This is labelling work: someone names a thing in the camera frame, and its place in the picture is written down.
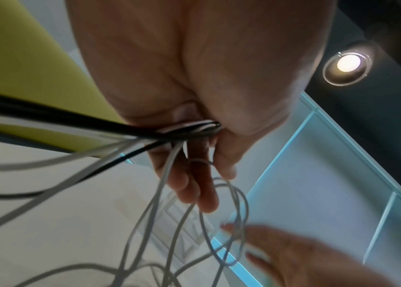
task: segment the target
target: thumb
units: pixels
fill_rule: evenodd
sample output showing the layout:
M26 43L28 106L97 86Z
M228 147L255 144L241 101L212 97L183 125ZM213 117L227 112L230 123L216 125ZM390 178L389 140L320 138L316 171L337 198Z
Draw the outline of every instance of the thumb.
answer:
M222 130L218 134L213 155L213 165L219 174L227 180L237 175L237 164L249 148L264 135L240 136L229 130Z

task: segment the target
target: bundle of cables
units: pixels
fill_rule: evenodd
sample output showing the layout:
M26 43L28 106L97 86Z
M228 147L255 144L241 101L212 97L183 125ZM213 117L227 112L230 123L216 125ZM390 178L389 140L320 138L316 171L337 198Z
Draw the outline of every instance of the bundle of cables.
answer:
M49 276L63 273L70 270L82 270L91 269L106 272L114 275L114 279L110 287L121 287L126 278L129 277L135 271L142 268L151 268L152 274L154 275L156 284L159 287L176 286L181 287L177 277L182 274L189 267L206 260L210 256L214 256L219 262L219 269L213 279L212 286L216 287L218 284L220 275L225 266L232 266L240 259L244 245L244 225L248 220L248 203L246 197L241 190L231 185L229 181L221 178L214 178L215 182L222 181L222 183L216 183L215 187L227 187L230 191L232 201L236 208L236 218L234 220L234 234L231 238L218 248L214 248L210 242L209 234L204 224L202 213L200 213L200 225L205 238L205 241L210 249L210 253L205 254L181 267L175 273L171 272L171 263L174 255L174 250L177 242L178 235L181 232L184 222L186 221L189 213L193 210L194 204L190 205L186 213L183 215L180 224L178 225L174 236L172 238L171 246L169 248L169 254L167 257L166 265L163 266L159 263L147 263L142 259L143 253L147 244L149 243L150 235L152 232L153 225L158 211L158 204L164 185L169 176L172 164L175 157L179 152L183 152L182 148L186 141L192 139L199 139L205 137L211 137L221 130L221 126L217 122L212 121L201 121L180 124L176 126L167 127L160 130L151 130L140 127L128 126L125 124L104 121L85 115L71 113L63 110L54 109L51 107L29 103L21 100L12 99L5 96L0 96L0 124L18 125L31 128L54 130L58 132L65 132L69 134L76 134L86 137L113 139L114 143L98 147L89 151L82 151L78 153L68 154L58 158L52 158L42 161L29 162L29 163L12 163L12 164L0 164L0 171L15 171L15 170L26 170L32 168L39 168L43 166L50 166L65 163L68 161L76 160L83 157L94 156L100 153L109 152L106 156L97 160L90 166L82 169L73 176L64 180L58 185L51 188L18 194L0 194L0 200L20 200L20 199L31 199L27 203L18 207L17 209L0 217L0 226L16 219L20 215L28 212L29 210L37 207L41 203L45 202L57 193L77 184L85 181L103 171L112 168L113 166L126 161L127 159L136 156L140 153L146 152L152 148L156 148L165 143L171 142L174 144L174 148L170 153L162 175L160 182L157 186L157 190L149 205L144 209L141 217L135 225L133 231L128 238L125 245L122 259L118 268L111 268L95 263L80 263L69 266L57 268L43 274L37 275L33 278L26 280L25 282L19 283L14 287L25 287L29 286L37 281L40 281ZM128 152L134 146L138 144L145 144L143 148ZM209 161L201 159L193 159L192 161L203 162L205 164L212 164ZM240 214L240 197L243 199L245 212L243 217ZM131 262L129 268L125 268L125 263L128 257L128 251L130 248L131 240L137 232L138 226L143 224L144 218L148 218L147 225L143 234L142 242L140 243L138 252ZM236 239L241 239L239 256L231 262L227 261L232 242ZM221 258L218 255L218 251L225 248L225 256ZM160 282L155 275L155 269L160 269L163 272L163 279Z

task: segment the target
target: hand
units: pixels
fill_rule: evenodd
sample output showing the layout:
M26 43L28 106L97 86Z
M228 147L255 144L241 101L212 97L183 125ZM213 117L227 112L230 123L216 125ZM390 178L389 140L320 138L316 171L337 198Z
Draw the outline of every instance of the hand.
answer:
M233 232L233 225L222 226ZM394 287L385 277L316 240L268 226L246 226L246 243L264 251L269 261L251 253L249 262L282 287Z
M213 163L235 164L280 126L306 87L328 35L335 0L66 0L97 86L130 124L164 127L200 119L224 130ZM149 152L161 174L171 145ZM209 140L188 143L209 158ZM218 207L210 167L181 153L167 184L204 212Z

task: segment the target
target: dark ceiling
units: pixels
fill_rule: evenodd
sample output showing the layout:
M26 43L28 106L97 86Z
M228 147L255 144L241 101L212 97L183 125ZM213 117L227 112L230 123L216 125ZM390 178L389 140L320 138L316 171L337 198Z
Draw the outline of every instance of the dark ceiling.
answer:
M306 92L401 185L401 0L339 0L338 8ZM326 83L324 63L366 39L379 46L369 75L346 87Z

